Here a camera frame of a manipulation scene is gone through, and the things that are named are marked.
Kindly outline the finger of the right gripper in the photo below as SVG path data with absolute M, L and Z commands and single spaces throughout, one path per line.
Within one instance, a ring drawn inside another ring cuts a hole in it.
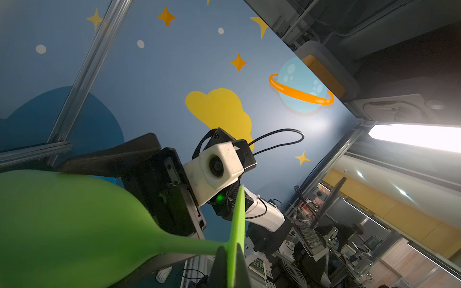
M 161 149 L 157 136 L 154 133 L 147 133 L 113 148 L 69 158 L 57 167 L 57 171 L 68 174 L 119 177 L 127 166 L 148 159 Z
M 156 280 L 156 275 L 168 267 L 172 271 L 164 283 Z M 195 278 L 202 277 L 202 257 L 187 254 L 164 254 L 156 256 L 126 278 L 118 282 L 119 288 L 186 288 Z

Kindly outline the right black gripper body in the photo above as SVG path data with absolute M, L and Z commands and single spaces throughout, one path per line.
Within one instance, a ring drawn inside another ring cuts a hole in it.
M 135 161 L 123 169 L 121 179 L 165 232 L 204 238 L 206 221 L 173 148 Z

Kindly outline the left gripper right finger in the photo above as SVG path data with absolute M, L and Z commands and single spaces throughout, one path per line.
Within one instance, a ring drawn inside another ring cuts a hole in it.
M 235 288 L 251 288 L 250 277 L 248 275 L 245 257 L 240 244 L 237 244 Z

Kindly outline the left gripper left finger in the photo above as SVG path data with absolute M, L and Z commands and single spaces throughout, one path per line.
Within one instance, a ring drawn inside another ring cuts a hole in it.
M 218 248 L 214 264 L 209 274 L 208 288 L 227 288 L 228 261 L 226 250 L 223 246 Z

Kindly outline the green wine glass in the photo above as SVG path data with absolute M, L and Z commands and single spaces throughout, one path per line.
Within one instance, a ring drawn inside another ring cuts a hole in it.
M 93 176 L 42 170 L 1 174 L 1 286 L 108 288 L 154 256 L 226 250 L 235 287 L 244 245 L 243 194 L 227 242 L 165 232 L 127 190 Z

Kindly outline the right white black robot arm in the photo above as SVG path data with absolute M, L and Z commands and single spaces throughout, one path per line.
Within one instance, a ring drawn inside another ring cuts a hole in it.
M 210 204 L 217 216 L 232 220 L 241 176 L 257 165 L 250 144 L 221 128 L 212 129 L 200 141 L 192 160 L 182 164 L 175 149 L 162 148 L 157 136 L 148 133 L 107 150 L 68 158 L 58 171 L 121 178 L 124 188 L 165 232 L 204 240 L 206 222 L 200 207 Z M 275 252 L 291 224 L 275 204 L 247 188 L 243 195 L 245 220 L 251 223 L 250 236 L 242 247 L 249 265 L 256 252 Z M 166 268 L 186 260 L 186 255 L 154 256 L 115 287 L 127 287 L 140 279 L 141 273 Z

